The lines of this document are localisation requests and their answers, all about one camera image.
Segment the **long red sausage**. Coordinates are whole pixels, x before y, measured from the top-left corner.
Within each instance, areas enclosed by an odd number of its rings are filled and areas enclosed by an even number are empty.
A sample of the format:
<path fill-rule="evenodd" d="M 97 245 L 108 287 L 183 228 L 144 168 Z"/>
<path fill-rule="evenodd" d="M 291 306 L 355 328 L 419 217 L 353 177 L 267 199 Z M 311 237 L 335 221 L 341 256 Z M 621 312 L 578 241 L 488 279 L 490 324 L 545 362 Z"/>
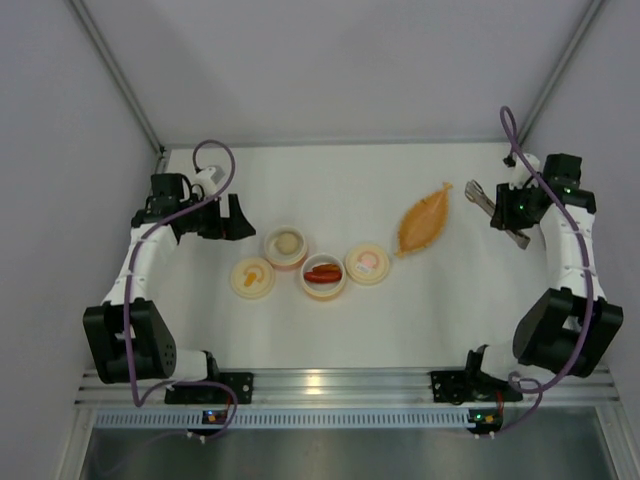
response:
<path fill-rule="evenodd" d="M 341 271 L 308 271 L 303 274 L 304 280 L 313 284 L 338 283 L 342 276 Z"/>

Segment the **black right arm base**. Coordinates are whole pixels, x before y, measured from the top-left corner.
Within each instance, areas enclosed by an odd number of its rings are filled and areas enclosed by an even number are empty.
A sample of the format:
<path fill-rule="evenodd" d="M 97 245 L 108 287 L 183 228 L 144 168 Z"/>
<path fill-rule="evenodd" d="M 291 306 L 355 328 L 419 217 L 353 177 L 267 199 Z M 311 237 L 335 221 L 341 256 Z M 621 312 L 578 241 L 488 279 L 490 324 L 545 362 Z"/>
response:
<path fill-rule="evenodd" d="M 435 370 L 429 373 L 436 403 L 462 405 L 463 403 L 520 402 L 523 395 L 506 381 L 483 372 L 467 370 Z"/>

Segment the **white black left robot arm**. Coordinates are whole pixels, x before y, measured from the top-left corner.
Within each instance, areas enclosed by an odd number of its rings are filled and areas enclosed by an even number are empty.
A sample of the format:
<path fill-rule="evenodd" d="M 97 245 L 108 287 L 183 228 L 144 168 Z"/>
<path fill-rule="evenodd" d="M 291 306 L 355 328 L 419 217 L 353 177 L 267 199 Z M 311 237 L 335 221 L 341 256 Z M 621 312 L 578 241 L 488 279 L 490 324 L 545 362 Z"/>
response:
<path fill-rule="evenodd" d="M 255 235 L 237 195 L 228 195 L 228 212 L 221 212 L 220 195 L 229 182 L 219 166 L 206 167 L 194 178 L 179 173 L 152 175 L 151 193 L 131 220 L 130 245 L 114 285 L 99 305 L 83 315 L 103 383 L 218 379 L 210 352 L 177 347 L 155 297 L 183 236 L 237 241 Z"/>

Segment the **white steamed bun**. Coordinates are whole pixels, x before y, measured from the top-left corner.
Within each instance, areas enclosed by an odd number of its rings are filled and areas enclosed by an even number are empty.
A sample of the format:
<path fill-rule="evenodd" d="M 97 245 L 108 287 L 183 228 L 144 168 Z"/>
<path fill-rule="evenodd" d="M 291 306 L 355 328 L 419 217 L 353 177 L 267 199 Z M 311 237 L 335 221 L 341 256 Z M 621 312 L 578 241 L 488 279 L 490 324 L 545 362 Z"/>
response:
<path fill-rule="evenodd" d="M 276 238 L 274 246 L 281 255 L 291 256 L 298 252 L 300 240 L 293 232 L 286 231 Z"/>

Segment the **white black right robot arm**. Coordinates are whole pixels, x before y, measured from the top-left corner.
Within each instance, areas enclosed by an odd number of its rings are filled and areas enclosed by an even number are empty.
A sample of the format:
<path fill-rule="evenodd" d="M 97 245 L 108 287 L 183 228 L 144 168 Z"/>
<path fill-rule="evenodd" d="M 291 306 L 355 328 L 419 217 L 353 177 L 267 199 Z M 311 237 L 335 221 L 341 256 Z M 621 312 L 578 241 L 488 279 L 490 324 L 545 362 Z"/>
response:
<path fill-rule="evenodd" d="M 520 248 L 525 230 L 540 228 L 546 251 L 549 286 L 516 326 L 512 354 L 521 366 L 553 373 L 548 387 L 566 376 L 586 378 L 599 364 L 623 324 L 623 310 L 610 303 L 599 284 L 592 230 L 596 199 L 581 188 L 578 156 L 551 154 L 545 162 L 532 155 L 512 155 L 510 182 L 489 199 L 475 180 L 465 186 L 467 199 L 491 217 Z"/>

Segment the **stainless steel tongs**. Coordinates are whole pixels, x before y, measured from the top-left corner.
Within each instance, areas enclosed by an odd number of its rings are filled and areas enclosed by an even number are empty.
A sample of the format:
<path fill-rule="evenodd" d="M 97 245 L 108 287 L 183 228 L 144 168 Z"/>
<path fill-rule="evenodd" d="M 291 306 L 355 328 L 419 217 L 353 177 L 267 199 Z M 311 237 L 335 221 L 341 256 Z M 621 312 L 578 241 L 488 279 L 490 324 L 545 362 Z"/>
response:
<path fill-rule="evenodd" d="M 470 180 L 466 183 L 464 195 L 471 203 L 479 206 L 489 217 L 493 217 L 496 213 L 496 204 L 486 195 L 476 180 Z M 504 233 L 506 233 L 521 250 L 526 250 L 529 246 L 531 239 L 522 231 L 504 230 Z"/>

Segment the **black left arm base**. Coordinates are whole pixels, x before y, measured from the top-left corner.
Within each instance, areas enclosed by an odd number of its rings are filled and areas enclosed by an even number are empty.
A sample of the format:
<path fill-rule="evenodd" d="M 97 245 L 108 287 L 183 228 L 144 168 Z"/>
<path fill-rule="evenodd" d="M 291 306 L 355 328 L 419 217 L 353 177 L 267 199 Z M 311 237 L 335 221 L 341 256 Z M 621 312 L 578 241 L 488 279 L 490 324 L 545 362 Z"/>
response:
<path fill-rule="evenodd" d="M 168 405 L 247 405 L 252 403 L 254 374 L 248 371 L 222 371 L 217 381 L 180 382 L 167 389 Z"/>

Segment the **short brown fried sausage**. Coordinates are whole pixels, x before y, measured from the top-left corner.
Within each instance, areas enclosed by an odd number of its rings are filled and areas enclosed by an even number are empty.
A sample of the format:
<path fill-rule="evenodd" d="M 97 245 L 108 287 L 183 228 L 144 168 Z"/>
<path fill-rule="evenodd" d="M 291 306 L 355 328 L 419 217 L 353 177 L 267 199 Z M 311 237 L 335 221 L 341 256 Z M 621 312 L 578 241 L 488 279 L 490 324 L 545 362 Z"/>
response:
<path fill-rule="evenodd" d="M 312 272 L 314 273 L 341 272 L 341 268 L 336 264 L 326 263 L 326 264 L 314 266 L 312 268 Z"/>

